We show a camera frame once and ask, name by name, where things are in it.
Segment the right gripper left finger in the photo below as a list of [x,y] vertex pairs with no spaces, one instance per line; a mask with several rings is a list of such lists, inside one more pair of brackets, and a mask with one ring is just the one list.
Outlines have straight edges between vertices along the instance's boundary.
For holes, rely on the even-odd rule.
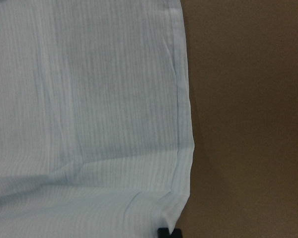
[[170,233],[168,228],[158,228],[157,229],[157,237],[158,238],[169,238]]

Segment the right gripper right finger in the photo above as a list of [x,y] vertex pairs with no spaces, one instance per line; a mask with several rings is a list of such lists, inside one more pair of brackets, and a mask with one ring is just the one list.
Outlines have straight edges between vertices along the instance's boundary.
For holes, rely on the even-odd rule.
[[170,234],[171,238],[182,238],[182,231],[179,228],[175,228]]

